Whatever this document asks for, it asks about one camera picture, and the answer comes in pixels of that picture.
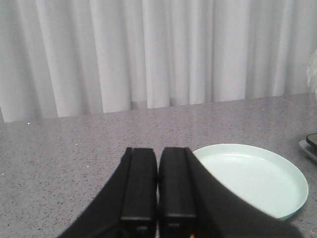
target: white curtain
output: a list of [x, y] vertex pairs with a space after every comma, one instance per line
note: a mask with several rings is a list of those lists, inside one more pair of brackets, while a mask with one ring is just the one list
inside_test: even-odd
[[316, 0], [0, 0], [4, 121], [308, 92]]

